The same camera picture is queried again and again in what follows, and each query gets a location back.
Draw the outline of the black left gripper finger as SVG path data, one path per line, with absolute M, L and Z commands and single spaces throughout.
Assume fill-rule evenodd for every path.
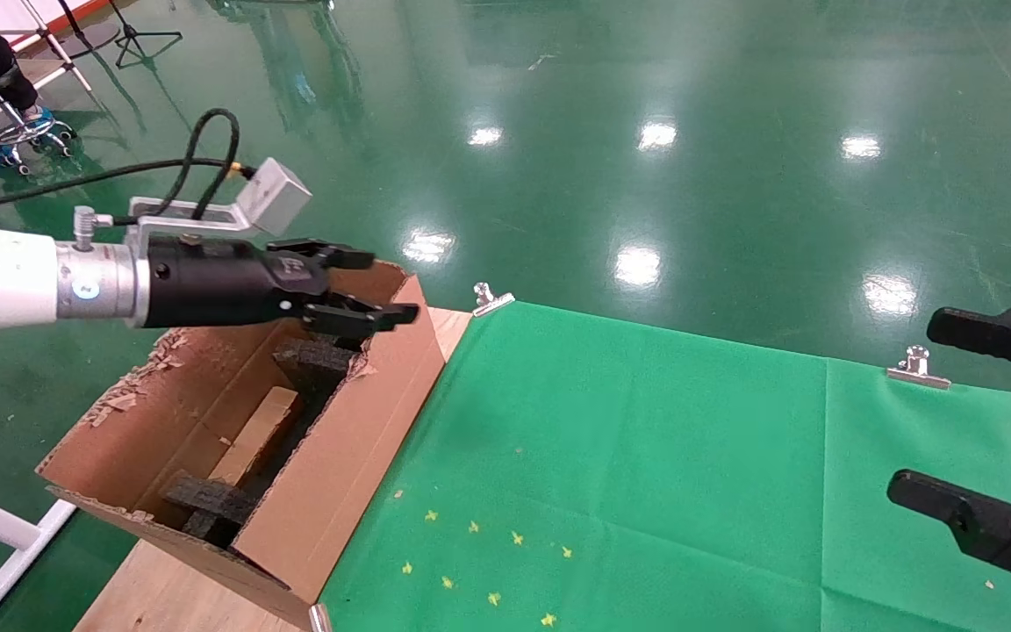
M 317 239 L 269 241 L 266 251 L 276 252 L 276 259 L 290 271 L 369 269 L 376 260 L 372 252 Z
M 377 333 L 412 324 L 419 317 L 417 304 L 374 305 L 346 293 L 328 293 L 317 303 L 304 305 L 304 328 L 341 339 L 370 339 Z

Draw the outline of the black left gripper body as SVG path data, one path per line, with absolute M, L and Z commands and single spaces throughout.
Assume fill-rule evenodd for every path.
M 332 288 L 312 257 L 249 241 L 151 240 L 146 327 L 245 327 L 298 319 Z

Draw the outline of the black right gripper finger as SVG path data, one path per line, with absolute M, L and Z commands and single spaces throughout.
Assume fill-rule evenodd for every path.
M 1011 504 L 926 473 L 899 470 L 887 498 L 950 528 L 959 551 L 1011 573 Z
M 1011 307 L 998 315 L 940 308 L 929 320 L 927 337 L 944 347 L 1011 362 Z

